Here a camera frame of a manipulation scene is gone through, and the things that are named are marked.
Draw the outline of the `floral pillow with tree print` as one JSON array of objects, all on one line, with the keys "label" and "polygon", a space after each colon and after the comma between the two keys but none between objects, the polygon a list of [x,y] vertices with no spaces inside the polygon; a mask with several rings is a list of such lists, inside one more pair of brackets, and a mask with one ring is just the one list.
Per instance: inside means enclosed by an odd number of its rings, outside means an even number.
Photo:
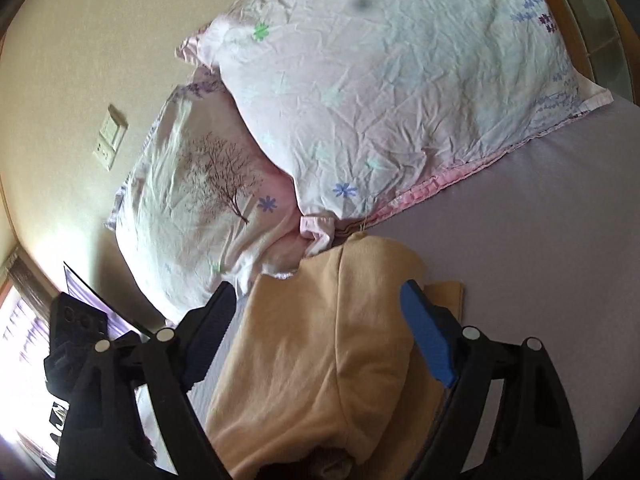
[{"label": "floral pillow with tree print", "polygon": [[171,324],[222,282],[243,297],[259,275],[286,278],[334,237],[332,219],[302,215],[293,180],[205,67],[171,91],[106,225],[142,294]]}]

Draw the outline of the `white wall switch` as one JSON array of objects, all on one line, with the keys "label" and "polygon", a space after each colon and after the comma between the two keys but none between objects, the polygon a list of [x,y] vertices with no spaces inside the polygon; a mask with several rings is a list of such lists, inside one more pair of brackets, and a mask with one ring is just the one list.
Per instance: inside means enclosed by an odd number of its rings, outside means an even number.
[{"label": "white wall switch", "polygon": [[119,149],[127,128],[128,124],[125,116],[113,104],[110,104],[107,107],[99,133],[114,151]]}]

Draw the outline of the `lavender bed sheet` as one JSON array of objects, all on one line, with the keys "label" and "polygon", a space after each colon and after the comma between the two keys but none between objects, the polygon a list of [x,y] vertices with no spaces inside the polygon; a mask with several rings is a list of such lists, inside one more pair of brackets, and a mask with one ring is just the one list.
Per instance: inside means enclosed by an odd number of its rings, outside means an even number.
[{"label": "lavender bed sheet", "polygon": [[615,98],[366,234],[416,252],[427,281],[460,282],[465,324],[514,344],[539,338],[570,404],[585,476],[638,477],[636,104]]}]

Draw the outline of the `wooden headboard shelf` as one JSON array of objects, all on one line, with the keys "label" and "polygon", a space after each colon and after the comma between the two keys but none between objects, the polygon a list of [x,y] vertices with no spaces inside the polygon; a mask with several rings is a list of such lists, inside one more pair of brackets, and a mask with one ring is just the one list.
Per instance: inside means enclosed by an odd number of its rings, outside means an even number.
[{"label": "wooden headboard shelf", "polygon": [[639,35],[616,0],[546,0],[579,73],[639,102]]}]

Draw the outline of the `tan fleece garment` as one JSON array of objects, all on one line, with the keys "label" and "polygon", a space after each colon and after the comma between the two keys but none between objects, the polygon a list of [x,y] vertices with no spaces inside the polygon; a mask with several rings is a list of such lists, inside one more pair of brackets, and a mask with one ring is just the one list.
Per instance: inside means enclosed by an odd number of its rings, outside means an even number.
[{"label": "tan fleece garment", "polygon": [[235,479],[318,453],[345,479],[400,479],[430,433],[444,389],[400,310],[419,284],[460,315],[463,286],[431,283],[421,257],[359,233],[258,278],[210,404],[209,442]]}]

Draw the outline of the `white wall socket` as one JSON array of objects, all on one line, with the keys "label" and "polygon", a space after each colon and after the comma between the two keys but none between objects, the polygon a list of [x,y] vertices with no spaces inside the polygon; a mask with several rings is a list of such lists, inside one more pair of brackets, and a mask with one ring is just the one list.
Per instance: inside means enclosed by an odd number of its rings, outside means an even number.
[{"label": "white wall socket", "polygon": [[112,148],[111,145],[105,142],[102,138],[96,140],[93,155],[106,171],[110,171],[112,169],[116,152],[114,151],[114,148]]}]

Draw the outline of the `pink floral pillow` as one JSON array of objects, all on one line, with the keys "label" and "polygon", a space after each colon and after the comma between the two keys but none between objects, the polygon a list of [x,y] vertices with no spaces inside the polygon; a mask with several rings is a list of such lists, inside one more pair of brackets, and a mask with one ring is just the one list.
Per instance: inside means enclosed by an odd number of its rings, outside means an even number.
[{"label": "pink floral pillow", "polygon": [[306,216],[390,214],[608,105],[544,0],[236,0],[213,70]]}]

